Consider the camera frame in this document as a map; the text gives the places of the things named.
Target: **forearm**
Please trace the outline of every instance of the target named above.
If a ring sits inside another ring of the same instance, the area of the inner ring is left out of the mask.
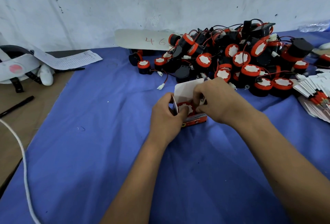
[[[237,122],[240,134],[261,166],[274,193],[292,214],[330,218],[330,182],[258,111]]]
[[[100,223],[148,223],[159,164],[165,146],[149,137]]]

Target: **hand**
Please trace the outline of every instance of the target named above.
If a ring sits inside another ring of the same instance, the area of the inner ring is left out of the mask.
[[[219,77],[205,81],[195,87],[193,94],[195,105],[199,105],[202,95],[204,95],[207,104],[197,106],[196,112],[205,113],[214,121],[231,127],[234,127],[238,121],[249,120],[249,115],[257,111]]]
[[[188,116],[189,108],[184,107],[174,116],[168,104],[172,102],[172,93],[166,93],[152,108],[149,137],[159,144],[167,145],[178,135],[182,123]]]

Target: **blue fabric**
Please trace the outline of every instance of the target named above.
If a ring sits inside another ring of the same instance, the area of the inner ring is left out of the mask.
[[[330,33],[284,32],[314,45]],[[98,223],[143,144],[151,108],[169,77],[140,75],[122,48],[94,49],[104,60],[75,72],[29,145],[28,182],[42,223]],[[238,90],[330,178],[330,125],[294,97],[259,98]],[[32,223],[21,164],[0,200],[0,223]],[[150,223],[289,223],[239,135],[208,119],[184,128],[163,156]]]

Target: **handwritten number 46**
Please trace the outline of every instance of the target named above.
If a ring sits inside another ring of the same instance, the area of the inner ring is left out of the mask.
[[[159,41],[159,45],[165,45],[166,43],[164,42],[164,40],[165,40],[165,38],[163,38],[163,39],[161,39],[160,41]],[[146,38],[146,41],[147,42],[150,42],[152,45],[153,45],[153,40],[150,38],[150,41],[148,41],[148,38]]]

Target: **white wall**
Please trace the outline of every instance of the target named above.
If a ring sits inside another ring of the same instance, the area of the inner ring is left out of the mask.
[[[188,31],[260,18],[275,30],[330,19],[329,0],[0,0],[0,31],[44,51],[113,46],[114,30]]]

